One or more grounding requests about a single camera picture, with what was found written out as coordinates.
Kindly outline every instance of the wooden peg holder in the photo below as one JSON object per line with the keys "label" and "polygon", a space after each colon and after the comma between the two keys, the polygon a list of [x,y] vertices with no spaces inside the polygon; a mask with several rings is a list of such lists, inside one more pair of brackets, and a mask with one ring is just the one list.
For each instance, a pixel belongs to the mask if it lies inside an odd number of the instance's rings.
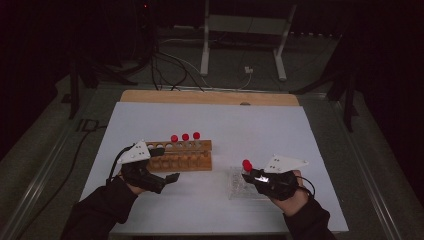
{"label": "wooden peg holder", "polygon": [[150,172],[211,171],[212,141],[146,142],[148,148],[165,148],[163,156],[150,158]]}

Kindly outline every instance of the white table surface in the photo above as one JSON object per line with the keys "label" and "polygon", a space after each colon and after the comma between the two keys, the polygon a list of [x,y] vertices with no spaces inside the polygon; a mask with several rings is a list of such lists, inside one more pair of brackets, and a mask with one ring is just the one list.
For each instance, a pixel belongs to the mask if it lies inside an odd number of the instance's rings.
{"label": "white table surface", "polygon": [[105,184],[116,155],[124,147],[141,139],[169,141],[173,134],[181,138],[183,133],[191,135],[195,131],[200,132],[201,139],[212,140],[213,170],[181,172],[179,180],[167,185],[161,194],[141,194],[128,221],[117,224],[112,233],[288,232],[281,211],[268,199],[228,198],[231,167],[241,166],[247,158],[255,168],[264,168],[273,154],[310,162],[300,170],[314,184],[316,199],[331,214],[329,229],[348,231],[308,119],[298,106],[118,102],[81,199]]}

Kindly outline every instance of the transparent box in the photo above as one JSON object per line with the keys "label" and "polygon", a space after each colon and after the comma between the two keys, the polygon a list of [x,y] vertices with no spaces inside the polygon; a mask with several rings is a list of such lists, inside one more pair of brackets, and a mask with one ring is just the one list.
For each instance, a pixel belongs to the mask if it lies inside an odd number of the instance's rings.
{"label": "transparent box", "polygon": [[228,199],[252,199],[252,200],[262,200],[268,199],[267,196],[259,194],[255,188],[255,185],[247,183],[243,176],[242,167],[231,167],[230,176],[228,182]]}

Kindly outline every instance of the white plastic mount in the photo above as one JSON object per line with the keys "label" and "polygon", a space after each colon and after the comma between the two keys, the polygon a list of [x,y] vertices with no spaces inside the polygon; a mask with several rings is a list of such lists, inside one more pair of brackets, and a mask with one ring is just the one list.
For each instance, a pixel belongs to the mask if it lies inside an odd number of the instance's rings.
{"label": "white plastic mount", "polygon": [[266,173],[284,173],[308,165],[309,162],[301,159],[274,155],[264,168]]}
{"label": "white plastic mount", "polygon": [[144,140],[139,141],[130,150],[122,154],[118,159],[118,163],[130,163],[150,158],[150,152]]}

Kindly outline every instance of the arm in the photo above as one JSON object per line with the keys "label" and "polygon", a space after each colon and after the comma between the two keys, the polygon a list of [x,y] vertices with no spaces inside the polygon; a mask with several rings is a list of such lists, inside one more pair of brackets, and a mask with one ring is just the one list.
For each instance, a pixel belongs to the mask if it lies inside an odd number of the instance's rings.
{"label": "arm", "polygon": [[134,201],[144,190],[115,177],[74,205],[61,239],[107,239],[110,230],[128,219]]}
{"label": "arm", "polygon": [[[301,176],[300,171],[293,171],[296,176]],[[299,186],[303,181],[298,178]],[[297,190],[293,197],[279,201],[271,199],[284,214],[287,227],[294,240],[303,239],[336,239],[328,230],[330,213],[305,191]]]}

